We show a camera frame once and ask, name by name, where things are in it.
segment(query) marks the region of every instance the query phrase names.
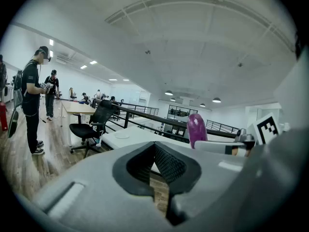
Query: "chair armrest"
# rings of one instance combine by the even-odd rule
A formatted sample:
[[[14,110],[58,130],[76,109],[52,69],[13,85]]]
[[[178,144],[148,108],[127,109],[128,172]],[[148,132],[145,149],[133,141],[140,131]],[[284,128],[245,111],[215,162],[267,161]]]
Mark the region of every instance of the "chair armrest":
[[[82,120],[81,120],[81,115],[80,114],[73,114],[74,116],[78,116],[78,123],[81,124]]]
[[[104,126],[104,123],[90,123],[93,126]]]

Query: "wooden floor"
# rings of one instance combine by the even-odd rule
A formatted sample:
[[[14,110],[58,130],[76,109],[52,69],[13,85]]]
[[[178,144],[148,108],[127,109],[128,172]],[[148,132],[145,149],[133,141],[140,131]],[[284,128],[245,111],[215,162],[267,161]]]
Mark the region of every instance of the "wooden floor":
[[[9,123],[13,103],[7,104],[7,122]],[[32,155],[27,142],[26,119],[23,112],[18,108],[19,119],[16,133],[8,139],[7,132],[0,132],[0,164],[9,185],[14,192],[23,194],[30,199],[47,182],[65,172],[68,168],[81,161],[84,157],[84,149],[70,153],[67,136],[67,114],[65,110],[63,127],[60,127],[60,101],[54,103],[54,119],[46,120],[44,100],[41,100],[40,120],[38,127],[38,140],[44,141],[43,155]],[[77,123],[77,117],[71,116],[70,122]],[[72,147],[80,146],[81,139],[71,133]],[[101,147],[102,153],[107,148]],[[89,150],[87,156],[97,154]],[[169,189],[166,183],[159,177],[151,178],[151,186],[155,190],[154,203],[164,214],[167,210]]]

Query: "purple object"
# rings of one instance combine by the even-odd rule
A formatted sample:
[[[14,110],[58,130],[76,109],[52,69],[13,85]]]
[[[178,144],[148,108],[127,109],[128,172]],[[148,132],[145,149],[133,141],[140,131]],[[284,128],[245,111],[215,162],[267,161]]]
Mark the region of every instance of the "purple object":
[[[207,131],[204,120],[199,114],[191,114],[188,117],[187,130],[191,148],[194,149],[196,141],[207,141]]]

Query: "gray plastic part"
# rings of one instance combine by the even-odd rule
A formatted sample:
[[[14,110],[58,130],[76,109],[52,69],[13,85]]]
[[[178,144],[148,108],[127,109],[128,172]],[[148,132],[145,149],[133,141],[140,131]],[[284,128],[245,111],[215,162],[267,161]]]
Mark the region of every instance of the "gray plastic part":
[[[229,142],[216,142],[216,141],[196,141],[194,148],[196,150],[207,151],[218,154],[225,154],[226,146],[237,146],[246,148],[246,145],[241,142],[229,143]]]
[[[85,188],[58,221],[64,226],[87,232],[167,230],[171,225],[155,207],[152,197],[131,195],[112,177],[112,167],[118,158],[146,144],[131,145],[82,160],[45,185],[35,195],[34,205],[48,213],[72,183],[77,182]]]
[[[248,231],[271,217],[293,192],[309,155],[308,133],[291,130],[269,145],[256,146],[248,158],[155,143],[201,167],[192,188],[169,201],[169,211],[183,219],[177,226],[162,216],[152,197],[129,194],[112,177],[117,159],[147,143],[90,156],[44,186],[33,203],[19,200],[47,231]],[[220,161],[244,164],[239,173],[220,168]],[[73,202],[64,203],[67,212],[60,219],[48,217],[73,183],[85,188]]]

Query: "white table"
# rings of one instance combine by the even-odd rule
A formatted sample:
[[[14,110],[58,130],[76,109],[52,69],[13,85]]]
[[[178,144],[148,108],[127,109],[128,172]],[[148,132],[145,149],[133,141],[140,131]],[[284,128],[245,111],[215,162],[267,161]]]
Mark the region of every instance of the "white table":
[[[72,114],[85,114],[85,115],[92,115],[95,113],[95,109],[87,104],[79,104],[73,101],[61,101],[61,110],[60,110],[60,125],[62,126],[62,112],[63,108],[66,110],[68,114],[67,122],[68,122],[68,142],[69,146],[72,146],[71,142],[71,130],[70,130],[70,116]]]
[[[116,138],[116,134],[122,134],[129,136],[125,139]],[[191,150],[190,144],[186,144],[180,141],[176,141],[167,137],[159,136],[157,134],[151,133],[149,131],[140,129],[138,127],[128,127],[126,129],[115,131],[112,133],[103,134],[101,137],[102,141],[108,144],[113,149],[119,149],[128,145],[135,145],[138,143],[145,143],[151,141],[163,141],[171,144],[187,147],[188,150]],[[155,163],[153,164],[152,171],[160,173]]]

